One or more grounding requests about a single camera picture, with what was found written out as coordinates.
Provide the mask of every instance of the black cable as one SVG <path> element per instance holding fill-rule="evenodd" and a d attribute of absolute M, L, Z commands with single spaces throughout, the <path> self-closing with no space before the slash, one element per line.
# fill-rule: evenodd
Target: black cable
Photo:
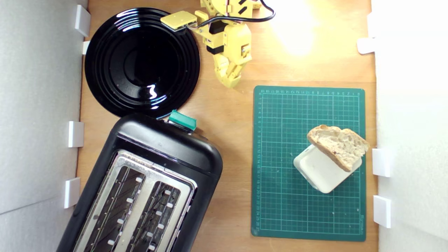
<path fill-rule="evenodd" d="M 198 26 L 195 27 L 195 28 L 199 28 L 199 27 L 202 27 L 202 26 L 206 26 L 206 25 L 208 25 L 208 24 L 210 24 L 210 23 L 213 23 L 213 22 L 215 22 L 215 21 L 218 21 L 218 20 L 230 20 L 230 21 L 242 21 L 242 22 L 256 22 L 256 23 L 259 23 L 259 22 L 266 22 L 266 21 L 269 21 L 269 20 L 273 19 L 273 18 L 276 16 L 276 12 L 275 12 L 271 7 L 267 6 L 267 5 L 264 3 L 264 0 L 260 0 L 260 2 L 261 2 L 261 4 L 262 4 L 266 9 L 268 9 L 270 12 L 272 12 L 272 14 L 271 14 L 269 17 L 263 17 L 263 18 L 248 18 L 248 17 L 216 16 L 216 17 L 212 17 L 212 18 L 210 18 L 210 19 L 208 19 L 208 20 L 202 22 L 200 25 L 198 25 Z"/>

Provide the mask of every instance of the wooden table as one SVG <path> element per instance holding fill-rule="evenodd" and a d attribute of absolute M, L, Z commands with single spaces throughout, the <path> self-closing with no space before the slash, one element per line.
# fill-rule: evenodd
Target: wooden table
<path fill-rule="evenodd" d="M 270 22 L 249 24 L 253 60 L 246 66 L 239 86 L 227 89 L 215 79 L 211 55 L 200 44 L 199 82 L 179 110 L 198 120 L 203 135 L 219 149 L 224 160 L 220 182 L 192 251 L 377 252 L 378 227 L 373 222 L 372 200 L 377 192 L 377 180 L 371 171 L 371 152 L 367 154 L 365 242 L 260 238 L 250 234 L 252 99 L 256 85 L 363 88 L 367 140 L 376 145 L 374 58 L 361 56 L 356 49 L 356 40 L 367 36 L 370 1 L 266 2 L 275 8 L 277 16 Z M 89 0 L 90 36 L 112 15 L 135 7 L 176 12 L 194 11 L 200 5 L 199 0 Z M 258 15 L 268 15 L 268 12 L 260 10 Z M 83 77 L 81 121 L 85 123 L 85 142 L 78 158 L 82 187 L 117 119 L 93 98 Z"/>

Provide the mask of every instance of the white wall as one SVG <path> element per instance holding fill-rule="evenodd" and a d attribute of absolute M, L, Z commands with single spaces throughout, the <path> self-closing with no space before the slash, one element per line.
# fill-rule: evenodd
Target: white wall
<path fill-rule="evenodd" d="M 390 155 L 379 195 L 392 201 L 380 252 L 448 252 L 446 1 L 372 0 L 377 142 Z"/>
<path fill-rule="evenodd" d="M 76 5 L 87 0 L 0 0 L 0 251 L 54 251 L 72 209 L 66 179 L 78 150 L 83 37 Z"/>

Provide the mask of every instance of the slice of bread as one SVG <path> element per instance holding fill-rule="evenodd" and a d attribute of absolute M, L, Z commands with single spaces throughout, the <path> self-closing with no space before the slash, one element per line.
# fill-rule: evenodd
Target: slice of bread
<path fill-rule="evenodd" d="M 369 143 L 352 130 L 336 126 L 319 125 L 308 132 L 307 138 L 346 172 L 350 172 L 353 164 L 370 148 Z"/>

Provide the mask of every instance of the black toaster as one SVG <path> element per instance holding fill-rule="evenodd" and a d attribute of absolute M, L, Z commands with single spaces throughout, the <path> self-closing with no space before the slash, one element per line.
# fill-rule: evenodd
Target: black toaster
<path fill-rule="evenodd" d="M 131 114 L 116 123 L 58 252 L 190 251 L 222 159 L 185 118 Z"/>

